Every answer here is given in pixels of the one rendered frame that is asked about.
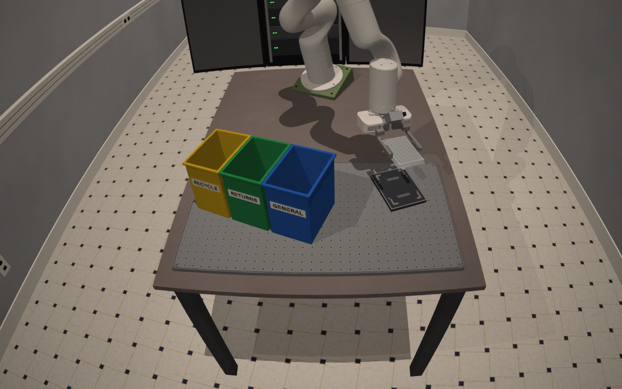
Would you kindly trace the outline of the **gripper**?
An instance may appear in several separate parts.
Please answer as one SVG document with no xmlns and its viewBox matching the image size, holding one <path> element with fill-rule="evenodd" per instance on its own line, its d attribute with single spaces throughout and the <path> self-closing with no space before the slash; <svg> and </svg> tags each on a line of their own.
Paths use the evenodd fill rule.
<svg viewBox="0 0 622 389">
<path fill-rule="evenodd" d="M 382 118 L 380 114 L 378 114 L 377 112 L 373 112 L 370 109 L 366 111 L 360 111 L 356 114 L 356 125 L 360 127 L 360 130 L 363 131 L 363 133 L 370 133 L 375 131 L 375 137 L 378 143 L 380 143 L 380 145 L 382 146 L 383 152 L 387 154 L 388 158 L 393 158 L 393 152 L 391 152 L 391 149 L 388 147 L 388 145 L 383 142 L 380 135 L 385 135 L 385 131 L 389 131 L 390 129 L 401 129 L 402 131 L 405 131 L 407 136 L 411 139 L 411 143 L 413 144 L 413 147 L 416 148 L 417 152 L 422 152 L 422 146 L 410 133 L 411 113 L 403 105 L 396 106 L 395 111 L 406 112 L 407 115 L 404 117 L 404 120 L 400 121 L 399 123 L 392 123 L 390 125 L 387 125 L 387 123 L 385 122 L 385 118 Z"/>
</svg>

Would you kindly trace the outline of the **blue bin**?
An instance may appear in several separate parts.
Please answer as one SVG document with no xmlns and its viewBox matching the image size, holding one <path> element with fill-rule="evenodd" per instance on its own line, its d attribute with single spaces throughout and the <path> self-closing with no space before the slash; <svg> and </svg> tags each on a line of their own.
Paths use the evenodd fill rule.
<svg viewBox="0 0 622 389">
<path fill-rule="evenodd" d="M 261 186 L 272 232 L 312 244 L 335 204 L 336 153 L 292 144 Z"/>
</svg>

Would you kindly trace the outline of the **green bin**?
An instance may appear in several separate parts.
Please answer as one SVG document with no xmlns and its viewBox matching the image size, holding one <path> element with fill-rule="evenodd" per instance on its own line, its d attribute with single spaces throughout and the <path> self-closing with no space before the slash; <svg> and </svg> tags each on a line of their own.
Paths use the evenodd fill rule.
<svg viewBox="0 0 622 389">
<path fill-rule="evenodd" d="M 291 145 L 251 136 L 218 172 L 222 175 L 232 219 L 269 231 L 266 192 L 261 184 Z"/>
</svg>

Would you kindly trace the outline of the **yellow recycle bin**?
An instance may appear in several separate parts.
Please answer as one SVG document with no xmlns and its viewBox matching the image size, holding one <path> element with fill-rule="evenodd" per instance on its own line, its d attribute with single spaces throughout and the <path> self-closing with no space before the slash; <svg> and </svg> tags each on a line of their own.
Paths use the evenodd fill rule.
<svg viewBox="0 0 622 389">
<path fill-rule="evenodd" d="M 251 135 L 216 129 L 182 163 L 187 168 L 199 209 L 231 217 L 222 175 L 218 172 L 250 137 Z"/>
</svg>

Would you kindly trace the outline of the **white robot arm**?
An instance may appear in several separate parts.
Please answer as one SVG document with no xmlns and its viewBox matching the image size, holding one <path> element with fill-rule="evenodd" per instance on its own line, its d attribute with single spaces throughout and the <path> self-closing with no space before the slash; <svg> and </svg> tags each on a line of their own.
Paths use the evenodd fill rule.
<svg viewBox="0 0 622 389">
<path fill-rule="evenodd" d="M 369 0 L 336 2 L 355 46 L 369 49 L 374 56 L 369 63 L 369 108 L 385 118 L 387 125 L 399 123 L 407 113 L 395 111 L 403 71 L 394 44 L 378 28 Z M 341 68 L 333 64 L 327 37 L 336 15 L 334 0 L 288 0 L 280 11 L 279 22 L 285 31 L 304 30 L 299 38 L 306 67 L 301 83 L 310 91 L 331 90 L 343 79 Z"/>
</svg>

